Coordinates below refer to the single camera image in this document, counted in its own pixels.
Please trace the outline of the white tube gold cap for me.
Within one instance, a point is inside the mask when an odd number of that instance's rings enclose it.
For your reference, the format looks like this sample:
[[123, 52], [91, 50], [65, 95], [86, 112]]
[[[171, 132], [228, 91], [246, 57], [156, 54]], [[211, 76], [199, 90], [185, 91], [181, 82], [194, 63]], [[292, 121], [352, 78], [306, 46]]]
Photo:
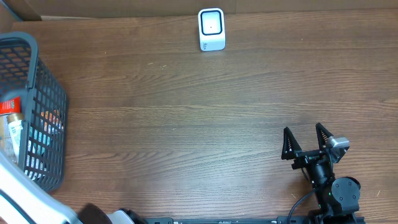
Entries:
[[12, 141], [12, 148], [16, 157], [16, 161], [19, 160], [20, 145], [21, 145], [21, 132], [23, 130], [22, 121], [24, 115], [22, 113], [13, 113], [7, 115], [7, 127]]

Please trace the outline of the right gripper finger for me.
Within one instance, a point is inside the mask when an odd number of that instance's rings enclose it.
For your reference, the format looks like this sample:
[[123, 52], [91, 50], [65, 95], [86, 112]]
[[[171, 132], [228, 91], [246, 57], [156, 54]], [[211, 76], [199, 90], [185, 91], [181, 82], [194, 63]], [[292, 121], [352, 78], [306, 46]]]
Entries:
[[301, 152], [302, 148], [298, 144], [291, 130], [288, 127], [285, 127], [281, 159], [282, 160], [295, 159], [297, 157], [297, 154]]
[[317, 132], [318, 146], [320, 149], [328, 148], [327, 141], [329, 137], [333, 136], [331, 132], [327, 130], [321, 123], [315, 125]]

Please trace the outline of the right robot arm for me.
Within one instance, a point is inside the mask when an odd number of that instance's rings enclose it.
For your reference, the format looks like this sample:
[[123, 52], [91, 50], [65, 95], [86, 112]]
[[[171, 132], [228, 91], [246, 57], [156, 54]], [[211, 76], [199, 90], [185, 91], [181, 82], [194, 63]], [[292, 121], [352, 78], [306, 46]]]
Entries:
[[[355, 215], [359, 210], [361, 184], [353, 177], [337, 178], [333, 171], [347, 153], [349, 140], [332, 134], [321, 123], [315, 129], [318, 149], [303, 151], [291, 130], [284, 128], [281, 159], [292, 160], [292, 169], [301, 170], [312, 189], [295, 202], [287, 216], [278, 217], [277, 223], [364, 223], [363, 217]], [[312, 195], [318, 209], [306, 216], [295, 216], [295, 209]]]

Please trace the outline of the orange noodle package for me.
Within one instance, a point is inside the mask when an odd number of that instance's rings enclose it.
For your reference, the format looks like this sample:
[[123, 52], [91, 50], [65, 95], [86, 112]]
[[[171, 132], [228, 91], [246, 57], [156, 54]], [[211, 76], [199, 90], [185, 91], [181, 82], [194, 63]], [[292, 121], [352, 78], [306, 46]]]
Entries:
[[3, 101], [0, 103], [0, 115], [8, 115], [21, 112], [21, 98], [19, 96], [11, 100]]

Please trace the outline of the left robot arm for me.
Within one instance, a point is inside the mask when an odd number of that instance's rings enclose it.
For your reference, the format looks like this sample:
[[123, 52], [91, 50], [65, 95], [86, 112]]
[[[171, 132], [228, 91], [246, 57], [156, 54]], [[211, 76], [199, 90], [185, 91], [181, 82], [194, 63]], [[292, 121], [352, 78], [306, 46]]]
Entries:
[[1, 154], [1, 218], [7, 223], [130, 223], [146, 221], [132, 210], [106, 214], [92, 203], [78, 213], [33, 183]]

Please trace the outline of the teal snack packet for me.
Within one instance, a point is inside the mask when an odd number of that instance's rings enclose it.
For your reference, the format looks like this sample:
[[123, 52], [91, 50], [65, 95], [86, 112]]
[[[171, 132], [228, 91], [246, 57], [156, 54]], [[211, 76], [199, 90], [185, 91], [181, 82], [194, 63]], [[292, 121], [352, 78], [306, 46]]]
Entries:
[[51, 143], [52, 139], [50, 136], [43, 134], [33, 127], [29, 128], [28, 151], [43, 156]]

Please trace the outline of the small orange snack packet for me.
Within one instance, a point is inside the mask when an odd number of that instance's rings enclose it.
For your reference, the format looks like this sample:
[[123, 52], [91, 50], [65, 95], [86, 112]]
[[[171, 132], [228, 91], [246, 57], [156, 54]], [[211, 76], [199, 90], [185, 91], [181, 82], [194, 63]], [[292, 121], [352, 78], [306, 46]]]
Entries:
[[49, 111], [41, 112], [40, 113], [42, 119], [40, 123], [44, 126], [44, 131], [49, 134], [56, 134], [60, 130], [64, 130], [64, 125], [60, 120], [62, 115], [60, 114], [59, 110], [54, 110], [52, 113]]

